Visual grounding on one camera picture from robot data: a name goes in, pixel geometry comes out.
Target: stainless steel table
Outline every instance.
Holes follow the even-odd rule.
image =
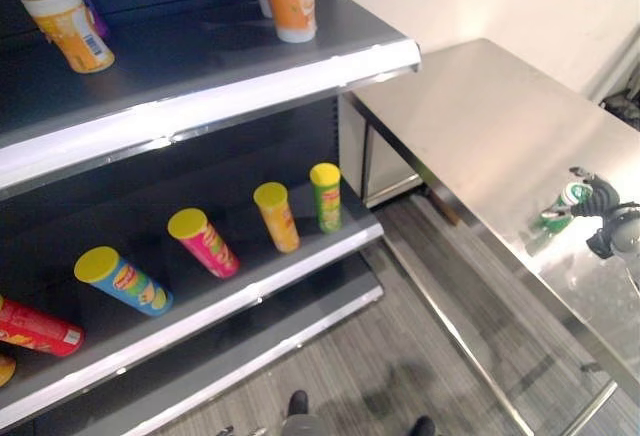
[[[571,166],[606,178],[622,201],[640,202],[639,133],[487,40],[424,55],[417,74],[347,99],[367,121],[365,139],[373,127],[441,199],[501,243],[527,287],[611,376],[564,434],[576,434],[618,385],[638,403],[640,299],[622,261],[600,260],[585,244],[600,218],[576,218],[537,253],[527,246],[527,228],[577,180]],[[368,153],[365,144],[365,180]]]

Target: shoe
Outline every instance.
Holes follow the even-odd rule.
[[[287,417],[294,414],[309,414],[309,397],[301,389],[293,393],[289,399]]]
[[[420,416],[409,436],[435,436],[436,425],[429,416]]]

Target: pink pringles can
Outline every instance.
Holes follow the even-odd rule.
[[[201,210],[181,209],[171,216],[167,230],[218,278],[230,278],[238,270],[238,258]]]

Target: blue pringles can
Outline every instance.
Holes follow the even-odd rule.
[[[84,253],[73,268],[76,278],[133,306],[149,316],[166,313],[173,295],[162,285],[123,259],[109,246]]]

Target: gray carpet floor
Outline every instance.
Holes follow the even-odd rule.
[[[536,435],[557,435],[605,384],[588,354],[463,223],[450,226],[419,195],[377,211],[385,231]],[[381,243],[363,254],[385,296],[290,356],[248,377],[155,436],[210,436],[233,424],[279,434],[289,395],[304,388],[334,435],[406,434],[421,414],[440,435],[518,435]],[[622,392],[585,436],[640,434]]]

